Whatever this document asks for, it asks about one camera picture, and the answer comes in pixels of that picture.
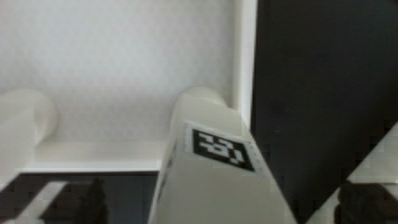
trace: black surface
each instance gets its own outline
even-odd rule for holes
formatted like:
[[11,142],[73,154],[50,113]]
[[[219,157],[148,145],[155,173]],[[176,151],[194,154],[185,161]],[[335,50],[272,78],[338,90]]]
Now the black surface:
[[20,175],[0,192],[0,223],[6,218],[18,216],[50,181],[93,181],[96,178],[104,180],[109,207],[98,221],[109,220],[111,224],[148,223],[157,175],[157,172]]
[[265,0],[253,132],[304,223],[398,120],[398,1]]

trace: white plastic piece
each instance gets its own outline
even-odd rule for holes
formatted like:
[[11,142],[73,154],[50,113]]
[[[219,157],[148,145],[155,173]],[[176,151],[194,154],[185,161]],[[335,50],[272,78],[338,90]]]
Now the white plastic piece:
[[0,191],[36,155],[36,146],[54,132],[57,110],[36,90],[0,95]]
[[[354,170],[349,180],[354,183],[398,183],[398,125],[395,125],[384,139]],[[310,219],[310,224],[335,223],[335,209],[338,206],[338,191]]]
[[[198,93],[194,90],[184,94],[175,108],[150,223],[294,224],[292,211],[242,115],[203,97],[212,94],[192,92]],[[194,143],[194,130],[214,134],[200,135],[207,142]],[[248,147],[246,152],[251,152],[246,157],[246,162],[255,164],[251,171],[232,165],[242,160],[239,152],[244,153],[230,146],[233,142],[240,142]],[[200,156],[192,150],[194,144],[230,159],[230,164]],[[226,156],[230,149],[237,156]]]
[[15,220],[15,224],[40,224],[43,223],[41,215],[47,211],[47,208],[54,202],[54,199],[64,189],[68,182],[57,181],[50,182],[36,195],[36,198],[22,212],[22,215],[18,216]]
[[235,10],[233,108],[251,127],[258,0],[235,0]]

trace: black label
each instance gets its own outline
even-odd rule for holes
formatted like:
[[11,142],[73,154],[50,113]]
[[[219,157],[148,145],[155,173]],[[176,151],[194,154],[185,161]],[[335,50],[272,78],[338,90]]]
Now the black label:
[[232,166],[255,171],[246,145],[196,129],[192,135],[194,153]]

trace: white panel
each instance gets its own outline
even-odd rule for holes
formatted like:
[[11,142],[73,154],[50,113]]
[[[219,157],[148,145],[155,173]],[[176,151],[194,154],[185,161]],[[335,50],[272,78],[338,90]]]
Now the white panel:
[[232,101],[233,0],[4,0],[0,92],[40,89],[57,141],[164,141],[176,97]]

